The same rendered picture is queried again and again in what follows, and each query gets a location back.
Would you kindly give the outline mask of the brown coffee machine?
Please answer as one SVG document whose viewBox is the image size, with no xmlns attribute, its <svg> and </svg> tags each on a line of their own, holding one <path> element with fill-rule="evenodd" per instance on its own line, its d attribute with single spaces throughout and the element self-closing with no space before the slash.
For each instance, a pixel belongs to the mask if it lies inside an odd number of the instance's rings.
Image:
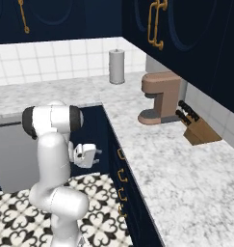
<svg viewBox="0 0 234 247">
<path fill-rule="evenodd" d="M 154 125 L 178 121 L 175 114 L 181 78 L 172 71 L 147 73 L 142 78 L 142 91 L 154 100 L 151 109 L 142 110 L 138 116 L 141 124 Z"/>
</svg>

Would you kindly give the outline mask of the navy drawer cabinet run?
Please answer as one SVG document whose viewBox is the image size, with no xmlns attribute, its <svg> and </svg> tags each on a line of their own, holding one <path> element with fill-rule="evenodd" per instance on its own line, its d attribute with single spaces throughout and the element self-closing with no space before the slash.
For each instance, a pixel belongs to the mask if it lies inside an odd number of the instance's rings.
<svg viewBox="0 0 234 247">
<path fill-rule="evenodd" d="M 89 169 L 71 164 L 71 175 L 76 177 L 96 172 L 101 175 L 109 174 L 117 190 L 117 199 L 123 205 L 122 211 L 127 213 L 127 227 L 134 247 L 165 247 L 126 158 L 121 160 L 118 157 L 117 150 L 121 149 L 121 145 L 104 107 L 102 105 L 84 107 L 81 111 L 84 115 L 84 124 L 70 134 L 70 141 L 74 145 L 96 144 L 96 148 L 102 150 L 102 153 L 95 155 L 99 163 Z M 121 182 L 118 179 L 117 171 L 121 168 L 124 169 L 123 177 L 128 178 L 128 182 Z"/>
</svg>

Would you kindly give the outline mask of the navy wall cupboard door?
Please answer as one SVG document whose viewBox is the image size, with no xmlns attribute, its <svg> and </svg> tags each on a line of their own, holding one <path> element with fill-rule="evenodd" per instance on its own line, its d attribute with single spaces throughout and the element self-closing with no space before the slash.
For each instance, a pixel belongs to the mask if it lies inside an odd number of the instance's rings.
<svg viewBox="0 0 234 247">
<path fill-rule="evenodd" d="M 147 40 L 149 7 L 155 0 L 122 0 L 122 36 L 148 55 L 153 47 Z"/>
<path fill-rule="evenodd" d="M 234 0 L 168 0 L 161 61 L 234 113 Z"/>
</svg>

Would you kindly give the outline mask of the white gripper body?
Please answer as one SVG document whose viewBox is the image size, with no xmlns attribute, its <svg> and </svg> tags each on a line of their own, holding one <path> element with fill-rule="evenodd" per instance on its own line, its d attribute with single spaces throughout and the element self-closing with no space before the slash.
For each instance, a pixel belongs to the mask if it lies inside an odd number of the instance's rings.
<svg viewBox="0 0 234 247">
<path fill-rule="evenodd" d="M 96 153 L 95 144 L 83 144 L 80 149 L 81 157 L 78 164 L 81 168 L 91 168 Z"/>
</svg>

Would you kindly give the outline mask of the navy wall cupboard run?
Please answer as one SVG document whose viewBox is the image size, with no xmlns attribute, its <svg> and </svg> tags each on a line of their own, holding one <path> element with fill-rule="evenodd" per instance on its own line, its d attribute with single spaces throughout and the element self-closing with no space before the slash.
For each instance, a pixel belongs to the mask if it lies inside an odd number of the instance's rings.
<svg viewBox="0 0 234 247">
<path fill-rule="evenodd" d="M 121 0 L 0 0 L 0 44 L 121 36 Z"/>
</svg>

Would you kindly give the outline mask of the grey dishwasher front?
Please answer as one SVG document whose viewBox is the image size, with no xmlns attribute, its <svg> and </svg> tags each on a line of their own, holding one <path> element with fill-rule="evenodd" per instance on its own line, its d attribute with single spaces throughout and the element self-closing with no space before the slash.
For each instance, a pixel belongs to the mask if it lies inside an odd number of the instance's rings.
<svg viewBox="0 0 234 247">
<path fill-rule="evenodd" d="M 37 144 L 21 124 L 0 126 L 0 187 L 4 193 L 29 189 L 39 181 Z"/>
</svg>

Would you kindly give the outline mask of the wooden knife block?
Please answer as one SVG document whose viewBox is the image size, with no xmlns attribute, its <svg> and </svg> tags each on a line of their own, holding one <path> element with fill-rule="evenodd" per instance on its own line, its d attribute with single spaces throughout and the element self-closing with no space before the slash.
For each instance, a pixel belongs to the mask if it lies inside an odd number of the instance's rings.
<svg viewBox="0 0 234 247">
<path fill-rule="evenodd" d="M 175 114 L 187 127 L 184 137 L 193 145 L 217 142 L 221 140 L 220 135 L 205 122 L 185 101 L 179 100 Z"/>
</svg>

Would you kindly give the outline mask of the white paper towel roll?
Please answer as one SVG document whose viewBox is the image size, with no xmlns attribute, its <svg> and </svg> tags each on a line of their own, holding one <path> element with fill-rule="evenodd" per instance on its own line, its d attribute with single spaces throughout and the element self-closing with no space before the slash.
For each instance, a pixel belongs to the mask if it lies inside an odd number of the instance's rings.
<svg viewBox="0 0 234 247">
<path fill-rule="evenodd" d="M 112 84 L 122 84 L 124 79 L 124 51 L 113 49 L 109 51 L 109 79 Z"/>
</svg>

